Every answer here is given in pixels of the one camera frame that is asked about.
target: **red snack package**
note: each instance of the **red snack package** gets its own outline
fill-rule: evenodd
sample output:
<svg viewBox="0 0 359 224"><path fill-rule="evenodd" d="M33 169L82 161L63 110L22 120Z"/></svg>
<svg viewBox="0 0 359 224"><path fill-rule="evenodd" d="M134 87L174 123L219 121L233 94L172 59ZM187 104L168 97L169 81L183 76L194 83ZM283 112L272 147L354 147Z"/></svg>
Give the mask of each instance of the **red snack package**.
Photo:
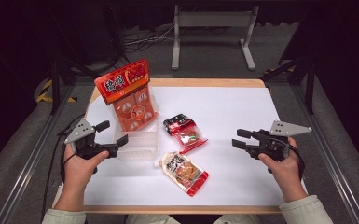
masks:
<svg viewBox="0 0 359 224"><path fill-rule="evenodd" d="M202 137L200 129L193 119L183 114L179 114L163 122L167 133L174 137L182 146L181 154L185 154L191 149L204 144L208 139Z"/></svg>
<svg viewBox="0 0 359 224"><path fill-rule="evenodd" d="M128 64L95 79L95 85L124 132L137 131L157 117L146 60Z"/></svg>
<svg viewBox="0 0 359 224"><path fill-rule="evenodd" d="M194 196L209 176L188 157L178 152L165 154L155 166L161 166L164 174L189 196Z"/></svg>

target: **gray carpet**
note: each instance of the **gray carpet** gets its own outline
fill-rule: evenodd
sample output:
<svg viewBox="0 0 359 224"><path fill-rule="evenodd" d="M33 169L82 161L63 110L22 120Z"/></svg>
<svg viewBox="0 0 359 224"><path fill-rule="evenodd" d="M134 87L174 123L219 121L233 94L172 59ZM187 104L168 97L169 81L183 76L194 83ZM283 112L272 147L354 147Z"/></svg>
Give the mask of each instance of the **gray carpet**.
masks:
<svg viewBox="0 0 359 224"><path fill-rule="evenodd" d="M255 28L250 44L256 65L255 71L249 71L246 67L238 42L242 30L237 28L229 28L223 34L199 29L185 31L181 37L181 61L178 71L171 70L173 51L171 40L153 45L145 51L128 53L127 56L131 61L148 59L153 77L257 78L265 70L278 65L277 62L295 29L295 25L267 25ZM283 82L284 78L285 75L282 75L274 78L275 81L266 83L271 88L271 96L281 120L309 126L307 115L301 109L302 103L297 100L293 89ZM71 93L71 96L77 97L78 101L65 104L51 130L40 162L30 176L19 203L15 204L16 209L9 217L9 223L39 223L48 167L57 140L56 134L72 119L85 112L94 88L89 78L82 77L79 80L81 81L76 83ZM359 155L317 80L313 108L314 117L321 126L324 137L332 148L334 157L359 204ZM43 132L50 109L51 103L38 103L36 110L24 121L0 155L0 211L21 174L22 167L32 153L39 135ZM352 221L348 205L338 191L315 136L304 134L298 136L297 141L307 166L305 183L309 194L319 196L335 223L359 223ZM49 181L47 208L51 207L57 187L61 183L59 157L60 152L57 152ZM283 217L279 215L260 216L260 219L263 224L284 223ZM88 220L90 224L123 223L124 216L90 214Z"/></svg>

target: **dark background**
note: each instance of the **dark background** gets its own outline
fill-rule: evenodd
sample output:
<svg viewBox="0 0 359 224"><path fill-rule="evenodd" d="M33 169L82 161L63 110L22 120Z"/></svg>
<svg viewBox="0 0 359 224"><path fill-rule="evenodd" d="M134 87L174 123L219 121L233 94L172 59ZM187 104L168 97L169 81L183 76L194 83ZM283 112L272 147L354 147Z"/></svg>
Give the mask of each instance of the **dark background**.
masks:
<svg viewBox="0 0 359 224"><path fill-rule="evenodd" d="M257 24L299 22L306 10L300 5L261 7ZM310 48L315 52L316 75L359 152L359 1L325 4L313 13L317 26L303 25L283 59L300 57ZM0 151L36 107L35 88L49 76L56 57L83 65L114 63L123 54L123 29L139 25L154 30L172 22L173 6L48 6L1 0Z"/></svg>

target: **clear plastic container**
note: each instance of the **clear plastic container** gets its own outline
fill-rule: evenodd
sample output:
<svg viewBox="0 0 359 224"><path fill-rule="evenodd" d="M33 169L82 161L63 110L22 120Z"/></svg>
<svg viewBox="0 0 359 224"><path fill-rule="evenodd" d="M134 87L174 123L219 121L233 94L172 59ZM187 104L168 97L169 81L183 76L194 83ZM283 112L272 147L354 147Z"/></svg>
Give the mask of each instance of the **clear plastic container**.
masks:
<svg viewBox="0 0 359 224"><path fill-rule="evenodd" d="M117 125L114 139L119 139L125 134L129 136L129 142L118 150L118 159L122 161L152 161L156 158L159 148L156 120L144 127L144 131L122 132Z"/></svg>

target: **black cable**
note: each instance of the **black cable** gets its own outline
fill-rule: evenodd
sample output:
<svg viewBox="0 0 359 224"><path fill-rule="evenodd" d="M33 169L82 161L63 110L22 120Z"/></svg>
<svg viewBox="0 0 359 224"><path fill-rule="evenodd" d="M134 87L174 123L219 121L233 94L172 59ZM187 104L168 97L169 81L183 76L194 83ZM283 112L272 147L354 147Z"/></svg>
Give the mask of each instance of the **black cable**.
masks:
<svg viewBox="0 0 359 224"><path fill-rule="evenodd" d="M158 44L164 40L166 40L167 38L164 37L165 35L169 35L170 32L172 31L173 28L170 28L168 30L165 31L161 31L161 32L153 32L153 33L146 33L142 38L138 35L140 33L134 33L134 34L130 34L127 35L126 37L129 37L130 39L127 38L127 44L133 43L135 44L137 43L137 47L136 48L130 48L130 47L126 47L126 52L127 53L134 53L136 51L144 51L149 49L150 47L152 47L155 44Z"/></svg>
<svg viewBox="0 0 359 224"><path fill-rule="evenodd" d="M295 147L293 147L292 145L289 144L289 149L292 150L294 153L296 153L296 155L298 156L298 159L299 159L299 162L298 162L298 175L299 175L300 180L301 180L303 175L304 175L305 162L301 158L300 153L298 152L297 148L295 148Z"/></svg>
<svg viewBox="0 0 359 224"><path fill-rule="evenodd" d="M127 55L124 54L123 57L124 57L124 59L127 61L127 63L131 63L130 60L129 60L129 58L127 58Z"/></svg>
<svg viewBox="0 0 359 224"><path fill-rule="evenodd" d="M69 161L72 159L72 157L74 157L76 154L72 154L72 156L68 157L68 159L65 160L65 162L62 164L63 166Z"/></svg>
<svg viewBox="0 0 359 224"><path fill-rule="evenodd" d="M75 119L73 119L73 120L68 124L68 126L65 127L65 129L63 129L62 131L60 131L60 132L57 134L57 135L59 136L59 138L57 139L57 142L56 142L56 144L55 144L55 146L54 146L54 150L53 150L53 153L52 153L52 155L51 155L50 166L49 166L49 168L48 168L48 178L47 178L47 180L46 180L45 193L44 193L44 195L43 195L42 216L41 216L41 218L40 218L40 219L41 219L40 222L43 221L43 217L44 217L44 215L45 215L45 213L46 213L46 202L47 202L47 198L48 198L48 183L50 182L51 170L52 170L52 167L53 167L53 164L54 164L54 158L55 158L55 154L56 154L56 152L57 152L57 146L58 146L58 144L60 143L61 138L62 138L63 136L66 136L66 135L67 135L67 133L65 133L65 132L72 126L72 124L73 124L75 121L77 121L77 120L80 119L80 118L83 118L84 115L85 115L85 114L83 113L83 114L81 114L80 116L78 116L78 117L76 117Z"/></svg>
<svg viewBox="0 0 359 224"><path fill-rule="evenodd" d="M63 162L63 159L65 157L65 147L66 147L66 144L65 143L62 143L62 147L61 147L61 157L60 157L60 177L61 177L61 180L62 182L64 181L65 179L65 171L63 170L63 166L64 164L66 163Z"/></svg>

